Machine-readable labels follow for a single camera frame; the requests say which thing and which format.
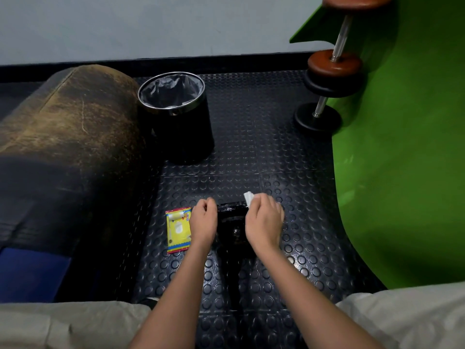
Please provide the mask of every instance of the forearm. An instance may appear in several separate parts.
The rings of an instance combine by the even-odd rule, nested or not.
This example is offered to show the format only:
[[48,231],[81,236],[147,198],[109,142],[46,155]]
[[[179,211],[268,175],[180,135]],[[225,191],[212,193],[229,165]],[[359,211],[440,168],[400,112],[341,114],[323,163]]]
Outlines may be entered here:
[[259,258],[286,301],[308,347],[382,349],[363,328],[302,276],[280,250],[263,252]]
[[[193,348],[209,250],[189,248],[165,293],[134,337],[131,348]],[[173,332],[182,328],[182,335]]]

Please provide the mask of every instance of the person's left hand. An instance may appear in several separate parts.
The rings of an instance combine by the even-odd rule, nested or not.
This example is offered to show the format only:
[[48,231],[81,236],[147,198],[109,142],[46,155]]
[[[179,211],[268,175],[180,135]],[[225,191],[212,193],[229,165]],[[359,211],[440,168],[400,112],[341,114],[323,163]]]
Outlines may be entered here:
[[199,245],[206,252],[210,251],[218,226],[218,208],[215,200],[211,197],[206,200],[201,199],[192,208],[189,224],[191,227],[191,247]]

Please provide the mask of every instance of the trash can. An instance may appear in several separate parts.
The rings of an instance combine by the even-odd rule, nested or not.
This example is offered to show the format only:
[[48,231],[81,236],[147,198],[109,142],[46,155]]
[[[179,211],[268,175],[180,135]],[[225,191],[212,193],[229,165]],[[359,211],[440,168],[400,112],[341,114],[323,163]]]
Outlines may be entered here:
[[138,98],[167,160],[195,164],[212,152],[205,82],[199,76],[188,72],[155,76],[140,86]]

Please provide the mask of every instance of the gray wall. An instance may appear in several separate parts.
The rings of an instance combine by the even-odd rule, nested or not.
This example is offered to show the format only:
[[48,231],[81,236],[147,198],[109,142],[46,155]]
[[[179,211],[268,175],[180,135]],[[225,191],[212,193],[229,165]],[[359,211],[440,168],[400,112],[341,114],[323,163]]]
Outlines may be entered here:
[[307,51],[321,0],[0,0],[0,65]]

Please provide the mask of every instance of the orange-red weight plate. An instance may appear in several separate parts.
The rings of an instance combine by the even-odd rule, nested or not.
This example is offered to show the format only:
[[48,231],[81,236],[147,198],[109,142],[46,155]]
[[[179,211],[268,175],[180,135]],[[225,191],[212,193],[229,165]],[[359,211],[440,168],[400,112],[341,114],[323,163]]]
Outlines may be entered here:
[[351,76],[362,68],[362,60],[357,55],[344,52],[337,62],[331,61],[332,55],[332,50],[315,52],[308,59],[308,68],[326,77]]
[[368,11],[390,2],[391,0],[323,0],[323,6],[344,11]]

